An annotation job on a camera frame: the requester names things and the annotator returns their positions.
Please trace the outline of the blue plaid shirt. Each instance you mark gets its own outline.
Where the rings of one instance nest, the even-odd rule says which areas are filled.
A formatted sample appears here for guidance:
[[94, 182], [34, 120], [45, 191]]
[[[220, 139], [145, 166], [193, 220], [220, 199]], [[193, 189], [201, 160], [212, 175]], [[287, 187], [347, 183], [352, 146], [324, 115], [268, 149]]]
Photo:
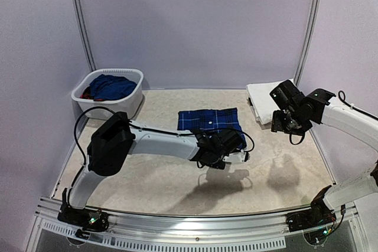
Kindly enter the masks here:
[[201, 109], [201, 110], [183, 110], [178, 112], [178, 130], [215, 130], [220, 132], [222, 128], [237, 129], [238, 134], [242, 137], [243, 143], [238, 146], [243, 149], [247, 146], [242, 128], [238, 120], [237, 108], [229, 109]]

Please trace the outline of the white t-shirt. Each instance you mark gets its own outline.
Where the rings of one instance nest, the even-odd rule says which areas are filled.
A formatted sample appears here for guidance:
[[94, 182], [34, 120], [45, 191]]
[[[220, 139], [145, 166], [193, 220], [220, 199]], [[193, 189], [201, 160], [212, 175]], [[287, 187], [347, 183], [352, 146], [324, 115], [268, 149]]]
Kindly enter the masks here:
[[272, 121], [273, 112], [279, 109], [271, 98], [270, 92], [280, 83], [282, 81], [253, 83], [246, 86], [255, 119], [262, 125], [269, 124]]

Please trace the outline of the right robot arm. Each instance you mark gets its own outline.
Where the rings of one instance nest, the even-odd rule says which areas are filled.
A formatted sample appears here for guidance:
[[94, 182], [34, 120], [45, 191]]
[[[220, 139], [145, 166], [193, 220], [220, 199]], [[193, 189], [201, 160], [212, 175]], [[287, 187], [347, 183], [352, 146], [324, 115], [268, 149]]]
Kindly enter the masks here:
[[377, 114], [348, 103], [338, 91], [304, 94], [291, 80], [280, 82], [269, 95], [276, 104], [271, 131], [287, 134], [293, 145], [314, 138], [332, 179], [312, 199], [307, 223], [318, 226], [342, 205], [372, 210], [367, 202], [377, 200]]

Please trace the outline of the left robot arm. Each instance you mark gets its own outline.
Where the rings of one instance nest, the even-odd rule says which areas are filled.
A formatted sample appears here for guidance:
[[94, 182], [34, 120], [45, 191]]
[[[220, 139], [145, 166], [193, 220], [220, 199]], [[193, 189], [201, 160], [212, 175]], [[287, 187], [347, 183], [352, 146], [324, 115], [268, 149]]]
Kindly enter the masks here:
[[64, 213], [76, 225], [88, 219], [84, 208], [98, 185], [116, 175], [128, 155], [173, 156], [200, 166], [224, 169], [228, 163], [243, 163], [243, 138], [235, 129], [211, 130], [156, 129], [129, 120], [118, 112], [92, 134], [85, 162], [66, 192]]

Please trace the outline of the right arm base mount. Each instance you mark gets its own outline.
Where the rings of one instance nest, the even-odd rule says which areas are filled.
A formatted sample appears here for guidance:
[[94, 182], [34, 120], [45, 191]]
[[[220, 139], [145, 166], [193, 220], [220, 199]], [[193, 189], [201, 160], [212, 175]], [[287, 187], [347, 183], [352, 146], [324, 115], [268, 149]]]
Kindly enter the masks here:
[[338, 230], [344, 220], [345, 204], [340, 207], [341, 219], [337, 222], [334, 209], [329, 209], [324, 202], [325, 193], [331, 187], [329, 185], [320, 190], [307, 210], [290, 212], [285, 215], [289, 232], [304, 231], [304, 240], [313, 247], [323, 245], [327, 238]]

